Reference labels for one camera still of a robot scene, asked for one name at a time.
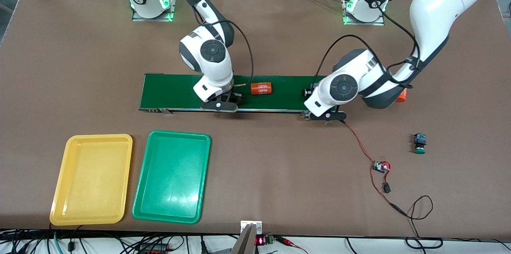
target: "teal cable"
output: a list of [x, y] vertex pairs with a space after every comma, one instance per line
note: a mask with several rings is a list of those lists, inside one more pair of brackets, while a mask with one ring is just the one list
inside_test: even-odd
[[53, 233], [53, 241], [55, 241], [55, 246], [57, 246], [59, 254], [64, 254], [64, 252], [62, 252], [62, 249], [60, 249], [59, 241], [57, 240], [57, 232]]

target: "yellow tray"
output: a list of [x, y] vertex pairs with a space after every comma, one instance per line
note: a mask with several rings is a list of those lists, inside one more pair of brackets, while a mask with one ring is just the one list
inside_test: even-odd
[[128, 134], [76, 135], [65, 146], [50, 221], [112, 224], [124, 216], [131, 146]]

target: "orange can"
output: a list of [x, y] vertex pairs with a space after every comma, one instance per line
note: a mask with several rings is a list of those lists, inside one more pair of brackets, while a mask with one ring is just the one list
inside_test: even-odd
[[252, 95], [271, 94], [271, 82], [258, 82], [250, 84]]
[[403, 89], [401, 94], [396, 98], [396, 102], [405, 102], [406, 101], [406, 90], [407, 88]]

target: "brown tabletop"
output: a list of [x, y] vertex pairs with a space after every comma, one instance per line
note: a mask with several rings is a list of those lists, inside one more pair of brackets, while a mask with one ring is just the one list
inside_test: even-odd
[[[247, 34], [256, 74], [312, 75], [343, 34], [366, 39], [385, 65], [412, 47], [389, 22], [343, 25], [336, 0], [212, 1]], [[387, 7], [409, 29], [410, 3], [393, 0]], [[236, 233], [240, 220], [252, 219], [278, 234], [412, 235], [408, 220], [373, 189], [369, 161], [341, 123], [294, 114], [137, 110], [144, 73], [192, 73], [178, 42], [197, 23], [182, 0], [174, 18], [132, 22], [126, 0], [20, 0], [0, 47], [0, 227], [48, 227], [71, 136], [127, 133], [135, 147], [126, 214], [119, 223], [85, 229]], [[361, 47], [351, 39], [339, 43], [321, 73]], [[230, 55], [236, 74], [250, 72], [239, 33]], [[496, 0], [479, 0], [455, 22], [406, 103], [376, 110], [357, 98], [343, 106], [374, 159], [392, 164], [387, 197], [404, 210], [422, 194], [433, 199], [429, 218], [416, 223], [422, 236], [511, 238], [510, 58]], [[196, 225], [131, 216], [147, 136], [155, 129], [212, 138]], [[417, 132], [427, 134], [425, 155], [411, 152]], [[428, 207], [420, 203], [419, 214]]]

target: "green tray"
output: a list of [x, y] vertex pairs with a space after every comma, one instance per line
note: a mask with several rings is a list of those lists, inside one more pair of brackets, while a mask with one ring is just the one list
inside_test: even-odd
[[[205, 111], [200, 108], [201, 100], [193, 90], [200, 78], [201, 75], [147, 73], [139, 110]], [[248, 79], [249, 76], [234, 76], [237, 84], [245, 83]], [[312, 76], [256, 75], [252, 83], [269, 81], [273, 93], [252, 95], [250, 85], [235, 87], [235, 92], [243, 95], [238, 112], [300, 113], [307, 110], [303, 105], [305, 97], [301, 96], [301, 91], [310, 88], [313, 79]]]
[[195, 224], [200, 219], [211, 139], [155, 130], [147, 139], [133, 217]]

